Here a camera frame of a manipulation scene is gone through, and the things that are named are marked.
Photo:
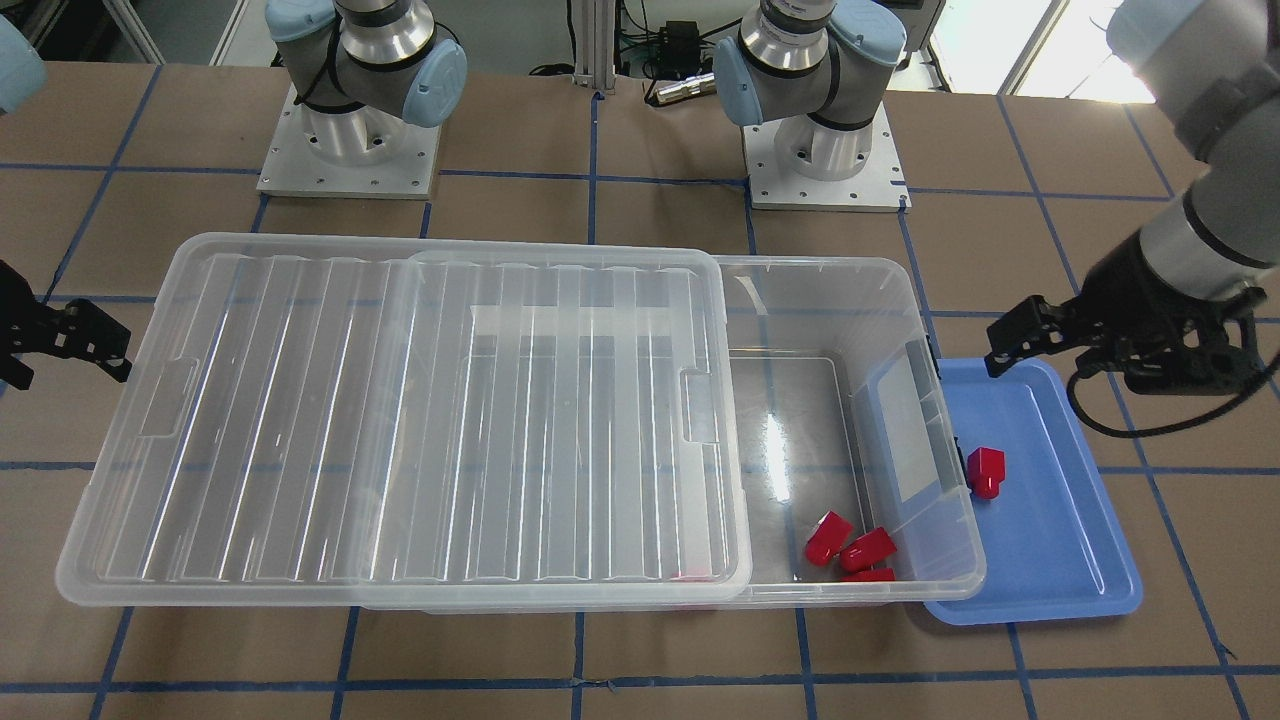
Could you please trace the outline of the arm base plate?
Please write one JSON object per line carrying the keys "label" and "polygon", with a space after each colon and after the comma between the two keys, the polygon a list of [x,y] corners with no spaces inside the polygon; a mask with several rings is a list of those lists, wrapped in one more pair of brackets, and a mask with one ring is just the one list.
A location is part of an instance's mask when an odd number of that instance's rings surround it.
{"label": "arm base plate", "polygon": [[897,213],[913,208],[884,105],[836,131],[809,117],[742,128],[751,205],[763,210]]}
{"label": "arm base plate", "polygon": [[291,88],[256,188],[271,197],[428,201],[436,177],[438,128],[408,126],[375,108],[325,114]]}

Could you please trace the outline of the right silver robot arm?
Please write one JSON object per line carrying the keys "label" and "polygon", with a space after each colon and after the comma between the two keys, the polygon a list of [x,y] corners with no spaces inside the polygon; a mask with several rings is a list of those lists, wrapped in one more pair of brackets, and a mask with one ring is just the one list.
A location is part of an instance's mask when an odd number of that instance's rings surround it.
{"label": "right silver robot arm", "polygon": [[[257,191],[294,199],[428,199],[440,128],[468,60],[425,1],[269,1],[265,24],[291,77]],[[40,300],[3,266],[3,382],[28,389],[24,356],[131,373],[131,332],[86,299]]]}

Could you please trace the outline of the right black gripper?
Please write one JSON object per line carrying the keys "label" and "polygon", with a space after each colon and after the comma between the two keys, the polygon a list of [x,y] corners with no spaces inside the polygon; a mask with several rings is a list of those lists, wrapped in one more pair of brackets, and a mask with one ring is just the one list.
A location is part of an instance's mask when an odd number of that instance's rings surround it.
{"label": "right black gripper", "polygon": [[119,383],[131,375],[125,356],[131,331],[93,302],[68,302],[54,309],[36,299],[28,281],[1,261],[1,346],[3,383],[26,391],[35,372],[19,352],[40,352],[59,359],[93,364]]}

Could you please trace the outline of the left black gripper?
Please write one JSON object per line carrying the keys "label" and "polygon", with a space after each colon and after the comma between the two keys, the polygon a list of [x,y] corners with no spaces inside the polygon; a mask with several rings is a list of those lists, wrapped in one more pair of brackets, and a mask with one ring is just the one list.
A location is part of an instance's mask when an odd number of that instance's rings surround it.
{"label": "left black gripper", "polygon": [[1178,296],[1204,300],[1174,288],[1146,259],[1135,232],[1096,264],[1080,293],[1064,305],[1032,295],[1006,311],[986,331],[988,377],[1000,378],[1015,364],[1039,355],[1060,354],[1087,345],[1076,360],[1074,377],[1088,379],[1121,370],[1123,347],[1156,304]]}

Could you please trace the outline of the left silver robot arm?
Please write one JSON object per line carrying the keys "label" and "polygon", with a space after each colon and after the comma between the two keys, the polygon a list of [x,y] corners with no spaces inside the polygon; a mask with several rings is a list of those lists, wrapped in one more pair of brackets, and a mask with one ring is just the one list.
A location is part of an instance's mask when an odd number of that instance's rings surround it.
{"label": "left silver robot arm", "polygon": [[[1112,53],[1206,164],[1185,192],[1052,305],[1032,296],[987,331],[993,378],[1079,348],[1078,374],[1123,374],[1139,395],[1230,395],[1265,380],[1260,279],[1277,266],[1277,4],[1125,1]],[[759,1],[714,50],[736,126],[796,117],[832,133],[872,122],[905,49],[902,22],[873,1]]]}

